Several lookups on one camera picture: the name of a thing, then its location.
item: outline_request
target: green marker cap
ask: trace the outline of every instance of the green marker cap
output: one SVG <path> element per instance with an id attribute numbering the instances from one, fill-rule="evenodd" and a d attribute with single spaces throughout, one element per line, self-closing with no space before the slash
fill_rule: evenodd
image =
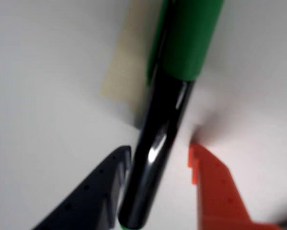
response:
<path id="1" fill-rule="evenodd" d="M 200 74 L 223 0 L 164 0 L 149 59 L 167 74 L 194 81 Z"/>

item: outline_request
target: small hole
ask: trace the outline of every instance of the small hole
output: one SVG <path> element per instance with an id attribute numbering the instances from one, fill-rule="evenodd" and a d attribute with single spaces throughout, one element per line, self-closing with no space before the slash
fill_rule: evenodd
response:
<path id="1" fill-rule="evenodd" d="M 69 210 L 71 210 L 72 209 L 72 205 L 71 204 L 66 204 L 65 205 L 65 210 L 66 211 L 69 211 Z"/>

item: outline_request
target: beige card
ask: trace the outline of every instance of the beige card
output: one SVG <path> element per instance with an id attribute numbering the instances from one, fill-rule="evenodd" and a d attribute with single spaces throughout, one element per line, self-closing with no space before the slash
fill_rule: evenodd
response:
<path id="1" fill-rule="evenodd" d="M 125 102 L 135 117 L 142 116 L 149 88 L 147 62 L 161 8 L 161 0 L 131 0 L 124 27 L 101 93 Z"/>

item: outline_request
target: white surface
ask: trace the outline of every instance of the white surface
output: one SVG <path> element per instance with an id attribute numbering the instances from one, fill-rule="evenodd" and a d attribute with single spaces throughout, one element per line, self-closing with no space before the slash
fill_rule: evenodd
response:
<path id="1" fill-rule="evenodd" d="M 126 4 L 0 1 L 0 230 L 33 227 L 108 152 L 135 144 L 97 95 Z M 198 125 L 251 217 L 286 216 L 287 0 L 226 1 L 146 229 L 195 229 L 186 158 Z"/>

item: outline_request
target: marker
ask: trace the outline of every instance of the marker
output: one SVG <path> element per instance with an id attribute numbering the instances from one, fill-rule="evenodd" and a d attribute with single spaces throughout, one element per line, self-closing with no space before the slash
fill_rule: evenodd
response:
<path id="1" fill-rule="evenodd" d="M 148 68 L 152 97 L 118 217 L 124 229 L 140 229 L 148 219 L 222 3 L 223 0 L 163 1 Z"/>

